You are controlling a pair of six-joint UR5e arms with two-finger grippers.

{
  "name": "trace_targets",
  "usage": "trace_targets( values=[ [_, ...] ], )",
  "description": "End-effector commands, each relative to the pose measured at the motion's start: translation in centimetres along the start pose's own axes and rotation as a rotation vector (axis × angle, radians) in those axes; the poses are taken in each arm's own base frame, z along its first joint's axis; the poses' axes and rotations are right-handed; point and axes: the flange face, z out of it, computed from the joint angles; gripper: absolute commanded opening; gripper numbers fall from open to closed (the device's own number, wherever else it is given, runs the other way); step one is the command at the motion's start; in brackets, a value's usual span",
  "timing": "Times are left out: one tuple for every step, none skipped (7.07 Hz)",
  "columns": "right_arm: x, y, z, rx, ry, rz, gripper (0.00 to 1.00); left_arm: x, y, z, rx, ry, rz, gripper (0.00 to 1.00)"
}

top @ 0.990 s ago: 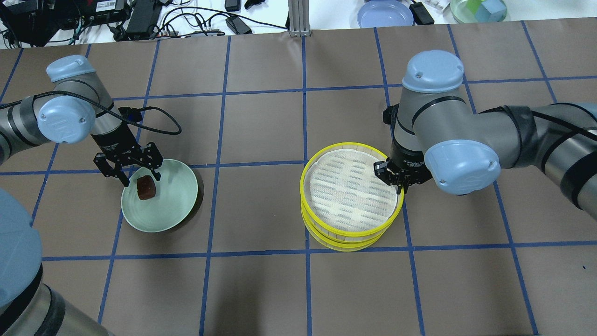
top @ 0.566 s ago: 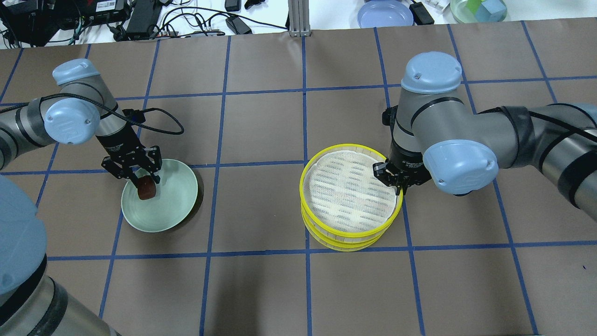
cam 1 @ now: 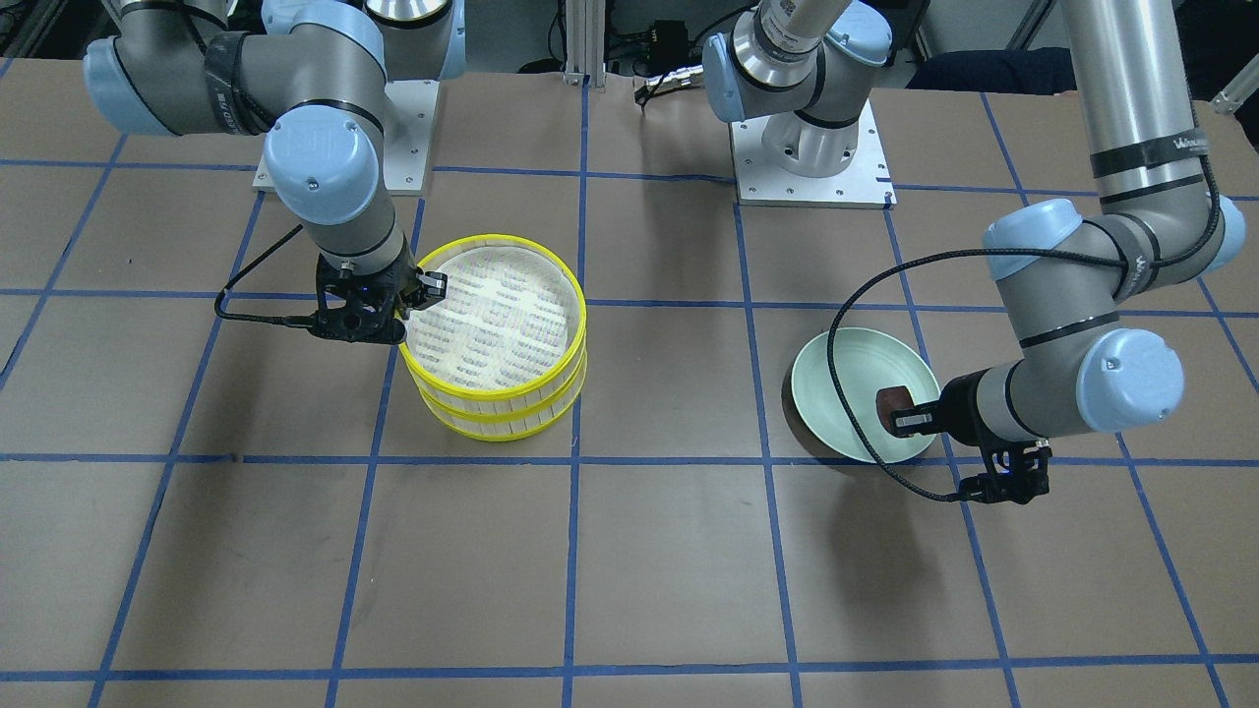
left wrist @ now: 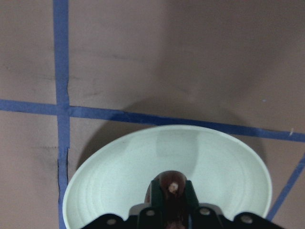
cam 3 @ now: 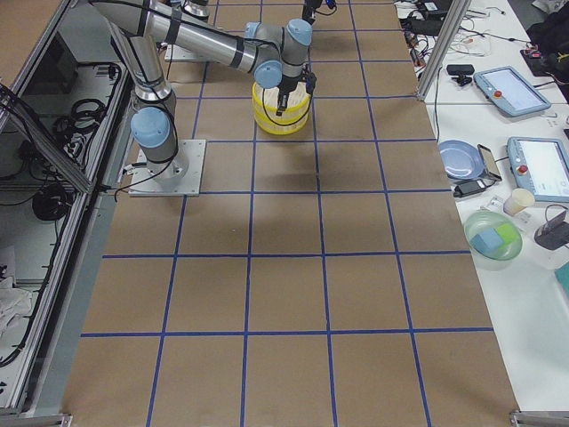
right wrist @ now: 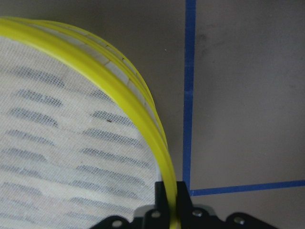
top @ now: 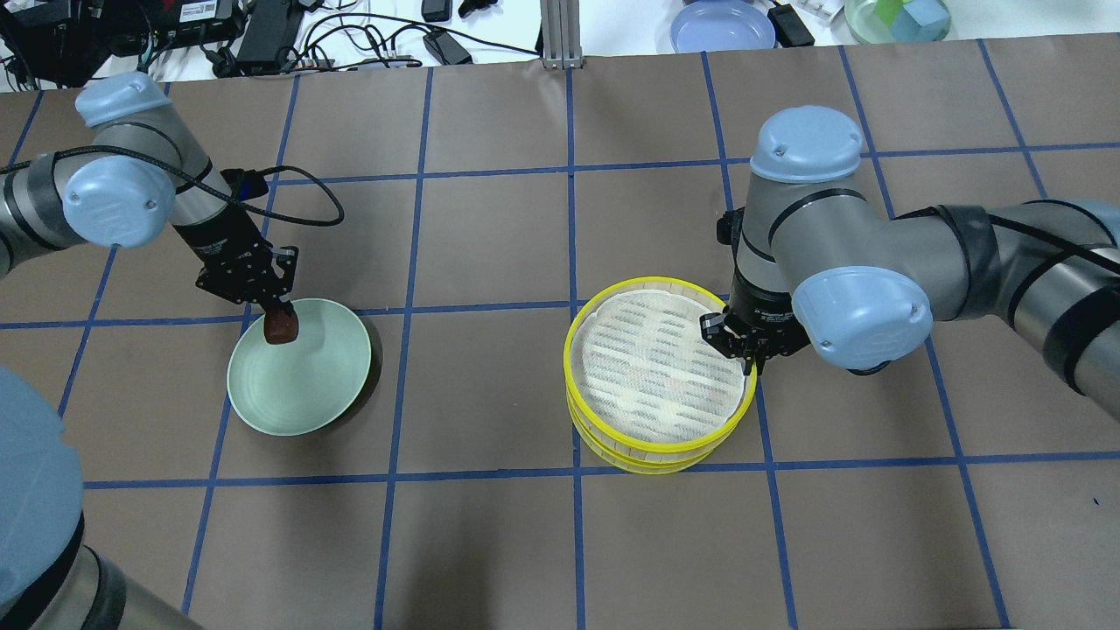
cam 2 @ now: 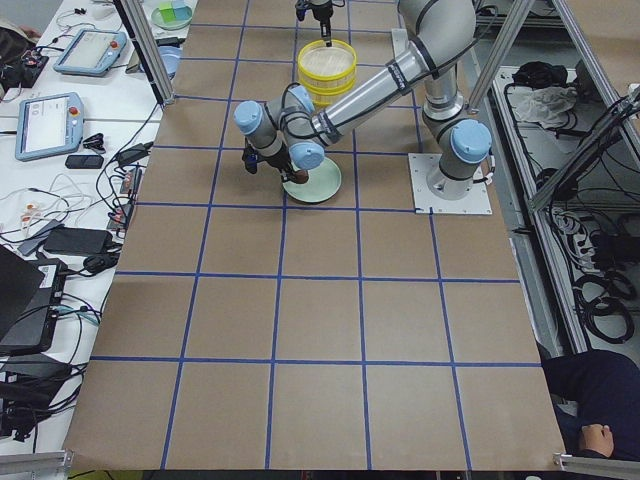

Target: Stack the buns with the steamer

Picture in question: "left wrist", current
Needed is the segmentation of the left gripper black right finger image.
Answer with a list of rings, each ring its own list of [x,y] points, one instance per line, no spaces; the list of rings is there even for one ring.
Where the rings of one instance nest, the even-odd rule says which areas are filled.
[[[184,195],[188,209],[196,209],[199,207],[199,201],[196,196],[193,184],[190,180],[186,180]]]

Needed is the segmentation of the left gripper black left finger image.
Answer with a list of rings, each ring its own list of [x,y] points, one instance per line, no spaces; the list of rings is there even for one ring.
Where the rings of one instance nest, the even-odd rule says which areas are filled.
[[[150,207],[164,210],[164,194],[157,180],[150,183]]]

